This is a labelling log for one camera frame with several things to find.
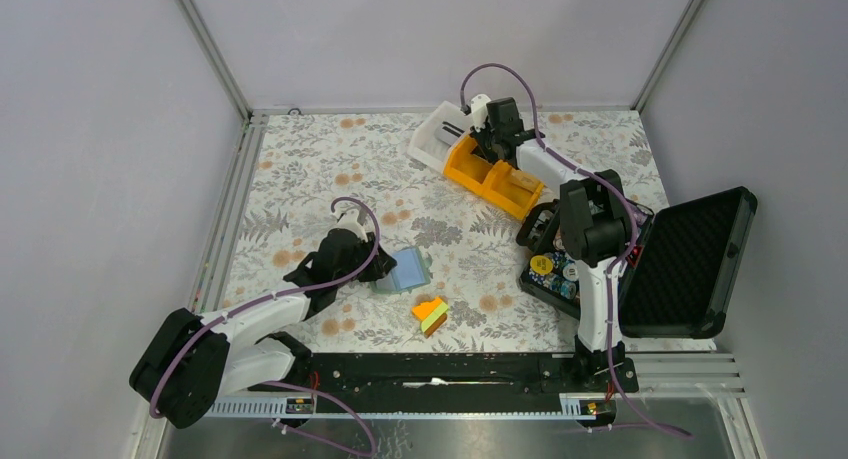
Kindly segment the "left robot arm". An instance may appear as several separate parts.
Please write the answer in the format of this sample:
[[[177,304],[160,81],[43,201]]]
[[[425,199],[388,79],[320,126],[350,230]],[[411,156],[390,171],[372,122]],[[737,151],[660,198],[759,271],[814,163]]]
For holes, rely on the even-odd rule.
[[[153,417],[178,429],[197,422],[220,397],[264,382],[299,389],[311,366],[277,332],[323,311],[340,287],[378,281],[396,266],[375,234],[333,228],[284,276],[279,290],[212,313],[170,313],[130,373],[129,386]]]

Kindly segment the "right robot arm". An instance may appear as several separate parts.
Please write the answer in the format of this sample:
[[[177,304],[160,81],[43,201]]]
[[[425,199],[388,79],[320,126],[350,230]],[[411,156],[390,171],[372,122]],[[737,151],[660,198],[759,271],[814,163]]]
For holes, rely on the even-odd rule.
[[[470,134],[485,159],[504,162],[559,192],[555,216],[565,252],[573,260],[580,293],[572,375],[583,389],[623,395],[629,371],[618,320],[618,283],[633,250],[637,223],[613,170],[583,169],[527,129],[512,98],[474,97],[462,106]]]

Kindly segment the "green card holder wallet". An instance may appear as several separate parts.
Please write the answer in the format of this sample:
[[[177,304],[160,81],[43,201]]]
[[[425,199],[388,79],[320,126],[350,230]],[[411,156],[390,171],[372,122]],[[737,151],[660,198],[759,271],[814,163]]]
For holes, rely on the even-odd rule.
[[[377,294],[400,294],[428,285],[433,277],[432,258],[416,247],[407,247],[392,254],[396,266],[389,274],[370,284]]]

